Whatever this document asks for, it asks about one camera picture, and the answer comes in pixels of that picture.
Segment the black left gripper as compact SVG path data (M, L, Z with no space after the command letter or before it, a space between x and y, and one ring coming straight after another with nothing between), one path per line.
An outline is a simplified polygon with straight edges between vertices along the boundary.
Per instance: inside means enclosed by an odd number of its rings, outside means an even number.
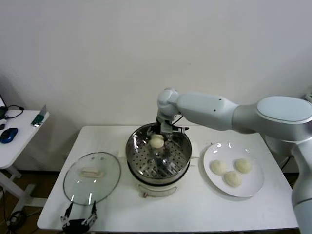
M73 207L73 202L70 203L66 209L65 214L61 216L61 222L64 222L62 229L64 231L88 231L90 229L89 223L94 223L97 219L96 202L92 205L91 214L87 219L73 219L69 220L69 216Z

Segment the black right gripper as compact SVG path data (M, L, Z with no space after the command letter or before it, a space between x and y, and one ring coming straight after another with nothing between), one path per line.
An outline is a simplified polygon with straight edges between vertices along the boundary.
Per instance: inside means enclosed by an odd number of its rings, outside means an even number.
M172 141L172 134L171 134L171 121L166 117L158 116L156 118L156 122L159 125L160 132L162 134L167 134L167 140ZM155 135L156 132L153 130L149 130L149 136Z

